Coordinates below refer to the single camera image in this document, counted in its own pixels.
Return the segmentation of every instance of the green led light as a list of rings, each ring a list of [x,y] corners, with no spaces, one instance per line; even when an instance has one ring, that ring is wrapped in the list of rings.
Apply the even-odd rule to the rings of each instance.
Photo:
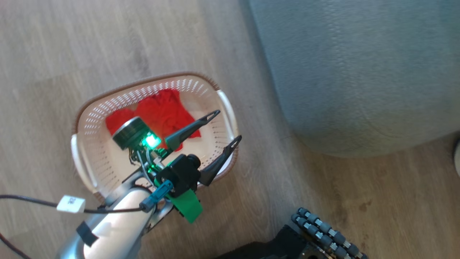
[[[152,133],[149,133],[144,140],[142,140],[142,145],[154,149],[161,143],[161,140]]]

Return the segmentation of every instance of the red cloth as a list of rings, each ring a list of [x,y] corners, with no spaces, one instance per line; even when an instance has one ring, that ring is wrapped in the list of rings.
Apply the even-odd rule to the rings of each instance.
[[[135,116],[140,116],[145,124],[147,124],[147,126],[155,133],[155,135],[161,138],[161,144],[158,146],[159,148],[166,148],[164,141],[165,137],[195,121],[188,111],[182,106],[179,98],[179,92],[172,89],[161,90],[158,94],[142,99],[138,103],[136,111],[133,112],[133,117]],[[128,116],[124,113],[116,112],[108,116],[106,118],[106,124],[110,133],[113,134],[121,125],[123,125],[124,122],[132,118],[130,117],[126,119],[127,117]],[[114,120],[119,122],[124,119],[126,120],[121,123],[115,131],[112,132],[110,130],[108,121]],[[201,137],[199,130],[191,136],[191,138],[196,137]]]
[[[110,134],[113,135],[125,122],[134,117],[133,110],[126,108],[116,110],[105,118],[105,126],[107,126]]]

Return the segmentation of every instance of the basket handle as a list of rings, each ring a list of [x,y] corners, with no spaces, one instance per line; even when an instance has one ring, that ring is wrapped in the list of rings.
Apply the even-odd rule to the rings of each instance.
[[[72,158],[74,160],[75,168],[77,169],[78,175],[80,176],[83,184],[90,190],[93,194],[98,192],[91,181],[90,176],[88,175],[80,157],[80,153],[78,152],[78,141],[77,141],[77,134],[73,134],[70,140],[70,146],[72,149]]]
[[[235,113],[233,112],[233,108],[232,108],[232,106],[230,104],[229,99],[227,98],[227,95],[222,90],[219,89],[216,92],[219,95],[220,100],[222,101],[222,103],[224,105],[224,109],[226,111],[226,114],[228,115],[228,119],[229,119],[229,122],[230,122],[230,127],[231,127],[231,129],[233,131],[233,137],[238,136],[239,132],[238,132],[237,124],[236,124],[236,117],[235,117]]]

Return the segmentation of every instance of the black cable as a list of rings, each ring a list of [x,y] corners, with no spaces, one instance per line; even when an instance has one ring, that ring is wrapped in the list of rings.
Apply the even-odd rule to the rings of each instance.
[[[48,207],[53,207],[56,208],[58,206],[57,203],[55,202],[50,202],[46,200],[40,200],[36,198],[31,198],[27,196],[21,196],[21,195],[12,195],[12,194],[0,194],[0,200],[1,199],[14,199],[14,200],[23,200],[35,204],[40,204]],[[142,211],[142,208],[132,208],[132,209],[122,209],[122,210],[106,210],[106,209],[97,209],[97,210],[92,210],[92,209],[85,209],[83,213],[89,213],[89,214],[109,214],[109,213],[123,213],[123,212],[139,212]],[[23,251],[21,251],[19,248],[15,247],[11,242],[6,239],[2,233],[0,233],[0,240],[13,252],[15,252],[17,255],[19,255],[23,259],[31,259],[28,255],[26,255]]]
[[[147,147],[146,158],[147,158],[147,162],[149,163],[149,165],[153,165],[152,159],[150,157],[150,148],[149,147]]]
[[[17,255],[19,255],[21,258],[24,259],[32,259],[28,255],[24,254],[23,251],[19,250],[19,248],[15,247],[13,244],[11,244],[8,239],[6,239],[1,233],[0,233],[0,240],[13,252],[15,252]]]
[[[141,163],[142,172],[144,173],[145,179],[147,179],[147,181],[150,183],[151,186],[155,186],[153,181],[150,179],[149,174],[147,173],[147,170],[145,169],[145,164],[142,161],[141,153],[139,151],[138,151],[138,158],[139,158],[139,162]]]

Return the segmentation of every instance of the basket rim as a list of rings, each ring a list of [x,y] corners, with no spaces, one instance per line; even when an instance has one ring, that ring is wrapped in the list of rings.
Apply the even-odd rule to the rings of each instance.
[[[210,77],[208,77],[208,76],[206,76],[206,75],[204,75],[202,73],[193,72],[193,71],[176,72],[176,73],[165,74],[165,75],[162,75],[162,76],[155,76],[155,77],[148,77],[148,78],[140,79],[140,80],[137,80],[135,82],[125,84],[125,85],[117,87],[117,88],[115,88],[113,90],[107,91],[107,92],[105,92],[103,94],[100,94],[100,95],[98,95],[96,97],[93,97],[90,100],[88,100],[87,102],[85,102],[80,107],[80,109],[79,109],[79,111],[78,111],[78,113],[77,113],[77,115],[75,117],[75,121],[74,121],[74,124],[73,124],[73,127],[72,127],[72,135],[78,133],[78,123],[80,122],[81,115],[95,101],[100,100],[102,98],[105,98],[105,97],[107,97],[107,96],[109,96],[111,94],[114,94],[116,92],[126,90],[126,89],[131,88],[131,87],[136,87],[138,85],[145,84],[145,83],[148,83],[148,82],[151,82],[151,81],[158,81],[158,80],[166,79],[166,78],[169,78],[169,77],[182,77],[182,76],[199,77],[199,78],[203,79],[204,81],[208,82],[212,86],[212,88],[214,88],[215,91],[220,90],[220,87],[217,85],[217,83],[212,78],[210,78]],[[218,174],[215,177],[213,182],[215,182],[215,181],[221,179],[222,177],[224,177],[233,168],[233,166],[236,163],[236,158],[238,157],[238,149],[239,149],[239,147],[236,147],[236,149],[233,151],[232,158],[230,160],[229,165],[227,166],[227,168],[224,171],[222,171],[222,173]],[[93,195],[96,197],[96,199],[98,201],[100,201],[102,203],[105,201],[105,197],[100,192],[95,192],[95,193],[93,193]]]
[[[110,90],[108,92],[100,94],[100,95],[98,95],[96,97],[93,97],[90,100],[86,101],[80,107],[80,109],[78,110],[78,113],[77,113],[77,115],[75,117],[75,121],[74,121],[74,124],[72,126],[72,134],[78,133],[78,123],[80,122],[81,115],[95,101],[100,100],[102,98],[105,98],[105,97],[107,97],[107,96],[109,96],[111,94],[115,94],[116,92],[126,90],[126,89],[131,88],[131,87],[136,87],[138,85],[145,84],[145,83],[148,83],[148,82],[151,82],[151,81],[158,81],[158,80],[166,79],[166,78],[169,78],[169,77],[183,77],[183,76],[200,77],[201,79],[203,79],[206,82],[208,82],[212,86],[212,88],[214,88],[214,90],[216,90],[216,91],[220,90],[220,87],[217,85],[217,83],[212,78],[210,78],[210,77],[208,77],[208,76],[206,76],[204,74],[201,74],[201,73],[198,73],[198,72],[191,72],[191,71],[176,72],[176,73],[166,74],[166,75],[162,75],[162,76],[148,77],[148,78],[140,79],[140,80],[137,80],[137,81],[135,81],[133,83],[129,83],[129,84],[125,84],[123,86],[117,87],[117,88],[115,88],[113,90]]]

